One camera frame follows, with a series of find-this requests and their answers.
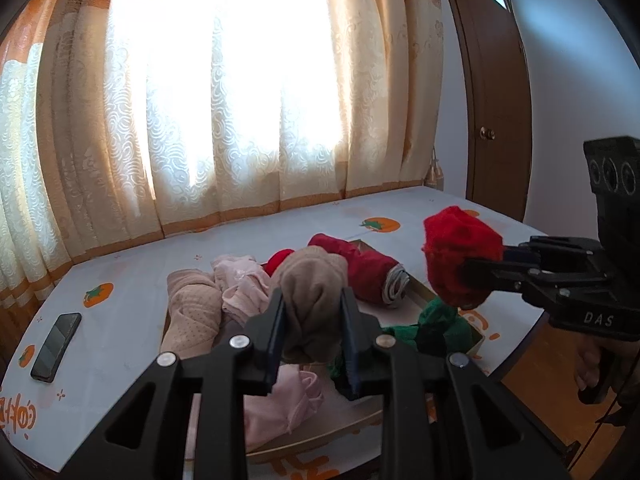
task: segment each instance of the door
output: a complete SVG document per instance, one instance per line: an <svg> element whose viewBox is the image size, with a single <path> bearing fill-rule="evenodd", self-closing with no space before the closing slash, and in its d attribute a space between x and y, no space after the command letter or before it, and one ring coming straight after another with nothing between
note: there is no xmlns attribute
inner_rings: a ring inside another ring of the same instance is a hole
<svg viewBox="0 0 640 480"><path fill-rule="evenodd" d="M521 221L531 169L531 96L520 33L513 13L496 0L449 1L465 72L466 197Z"/></svg>

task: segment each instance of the white tablecloth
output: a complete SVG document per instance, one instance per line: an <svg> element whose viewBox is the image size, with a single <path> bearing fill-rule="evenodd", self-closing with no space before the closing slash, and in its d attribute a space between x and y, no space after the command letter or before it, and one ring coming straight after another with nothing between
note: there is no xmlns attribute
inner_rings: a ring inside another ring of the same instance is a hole
<svg viewBox="0 0 640 480"><path fill-rule="evenodd" d="M4 432L15 447L59 471L158 354L166 315L167 274L185 268L210 270L210 261L225 253L252 254L263 262L277 250L306 246L312 235L325 233L345 240L361 238L427 283L426 262L420 250L424 243L422 221L449 205L479 212L479 218L497 230L505 244L517 244L540 234L471 202L426 187L413 187L233 222L74 266L31 322L8 366L0 392L5 410L0 426L4 425ZM361 225L372 217L394 219L401 227L380 233ZM113 283L110 297L85 308L84 294L101 283ZM18 358L31 344L37 354L55 320L67 312L81 312L82 322L55 380L51 384L32 380L31 365L19 367ZM494 292L476 312L466 314L486 335L479 351L481 359L476 362L487 372L497 368L541 314L541 310L515 294ZM363 430L360 435L344 437L314 452L317 456L335 457L326 464L320 460L321 469L333 468L334 460L335 468L342 471L368 460L371 453L375 456L380 445L378 430ZM344 453L347 441L352 440L359 444ZM366 452L356 452L361 448ZM279 478L278 468L251 466L250 471L252 478Z"/></svg>

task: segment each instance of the patterned lace curtain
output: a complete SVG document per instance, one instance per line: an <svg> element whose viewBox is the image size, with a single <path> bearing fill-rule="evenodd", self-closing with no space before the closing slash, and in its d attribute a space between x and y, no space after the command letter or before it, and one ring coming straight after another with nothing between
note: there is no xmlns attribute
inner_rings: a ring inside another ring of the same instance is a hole
<svg viewBox="0 0 640 480"><path fill-rule="evenodd" d="M0 54L17 324L72 263L430 164L440 0L32 0Z"/></svg>

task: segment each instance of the person's hand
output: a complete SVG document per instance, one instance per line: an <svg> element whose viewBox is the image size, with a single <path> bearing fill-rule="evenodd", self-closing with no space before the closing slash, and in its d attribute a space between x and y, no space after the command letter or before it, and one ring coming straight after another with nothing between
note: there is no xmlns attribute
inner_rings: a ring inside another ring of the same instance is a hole
<svg viewBox="0 0 640 480"><path fill-rule="evenodd" d="M574 379L581 390L587 387L593 388L600 381L601 348L611 350L614 354L622 357L622 370L626 370L626 374L638 353L640 342L629 343L580 334L577 339Z"/></svg>

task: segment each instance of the maroon cloth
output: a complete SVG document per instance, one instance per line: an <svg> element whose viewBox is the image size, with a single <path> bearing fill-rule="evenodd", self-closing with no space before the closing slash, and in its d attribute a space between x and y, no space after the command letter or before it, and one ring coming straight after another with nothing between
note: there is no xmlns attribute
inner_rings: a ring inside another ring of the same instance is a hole
<svg viewBox="0 0 640 480"><path fill-rule="evenodd" d="M340 254L347 260L349 286L356 298L384 305L382 291L386 276L398 262L377 251L360 251L354 244L325 234L314 235L308 245L322 247L328 253Z"/></svg>
<svg viewBox="0 0 640 480"><path fill-rule="evenodd" d="M284 259L289 256L293 252L293 249L282 249L275 253L269 261L265 264L262 264L262 268L264 272L268 275L273 276L273 273L276 271L278 266L284 261Z"/></svg>
<svg viewBox="0 0 640 480"><path fill-rule="evenodd" d="M473 308L491 293L474 290L460 281L460 266L467 258L500 261L502 237L487 224L450 206L424 220L427 278L434 292L450 306Z"/></svg>

